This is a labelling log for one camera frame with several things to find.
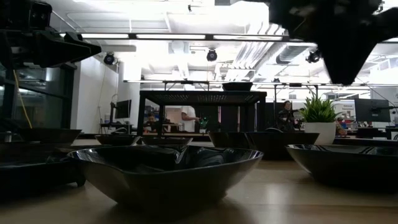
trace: person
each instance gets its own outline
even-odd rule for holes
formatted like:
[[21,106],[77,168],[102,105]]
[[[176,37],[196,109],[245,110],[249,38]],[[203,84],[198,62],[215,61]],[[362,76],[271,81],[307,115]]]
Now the person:
[[149,132],[156,132],[156,119],[154,113],[148,113],[148,120],[144,124],[144,129]]
[[294,131],[294,116],[292,113],[292,103],[287,100],[284,102],[284,108],[278,113],[278,128],[281,131]]
[[344,130],[344,128],[341,126],[340,121],[342,119],[338,118],[335,123],[336,123],[336,135],[337,136],[346,136],[347,132]]
[[195,114],[195,109],[192,106],[181,107],[181,122],[183,123],[184,131],[195,132],[195,122],[199,121]]

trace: yellow cable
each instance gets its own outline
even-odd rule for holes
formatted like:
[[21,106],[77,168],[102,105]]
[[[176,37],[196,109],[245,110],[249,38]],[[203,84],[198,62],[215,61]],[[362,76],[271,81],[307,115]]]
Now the yellow cable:
[[27,122],[29,123],[29,127],[32,129],[32,123],[30,122],[30,119],[29,119],[29,117],[27,116],[26,109],[25,109],[25,104],[24,104],[24,100],[22,99],[22,95],[21,95],[21,93],[19,92],[19,83],[18,83],[17,73],[15,72],[15,70],[13,70],[13,72],[14,72],[15,84],[17,85],[18,95],[19,95],[19,98],[21,99],[22,108],[24,109],[25,117],[26,117]]

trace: ceiling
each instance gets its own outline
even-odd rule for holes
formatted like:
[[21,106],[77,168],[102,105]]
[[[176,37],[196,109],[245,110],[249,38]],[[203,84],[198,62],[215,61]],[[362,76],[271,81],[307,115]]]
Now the ceiling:
[[[60,32],[133,32],[186,34],[285,34],[268,23],[263,3],[237,0],[46,0],[53,7],[52,27]],[[271,82],[329,82],[322,60],[305,58],[313,44],[271,42],[198,42],[99,40],[107,47],[136,46],[146,80],[218,80]],[[208,62],[209,49],[218,59]],[[398,57],[398,44],[379,44],[359,74]]]

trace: white planter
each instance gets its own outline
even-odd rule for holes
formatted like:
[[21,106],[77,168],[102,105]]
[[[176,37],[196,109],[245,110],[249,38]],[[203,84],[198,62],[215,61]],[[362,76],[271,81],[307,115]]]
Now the white planter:
[[333,144],[336,136],[336,124],[332,123],[305,123],[306,133],[319,133],[315,144]]

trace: green plant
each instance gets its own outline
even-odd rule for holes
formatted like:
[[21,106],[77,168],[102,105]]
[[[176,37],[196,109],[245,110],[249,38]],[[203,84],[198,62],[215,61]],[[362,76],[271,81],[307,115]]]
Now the green plant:
[[209,120],[207,118],[203,118],[200,120],[200,129],[206,129],[207,128],[207,123]]
[[330,100],[321,100],[315,94],[312,98],[305,99],[304,110],[300,111],[304,121],[308,123],[331,123],[335,122],[340,113],[335,113],[335,109]]

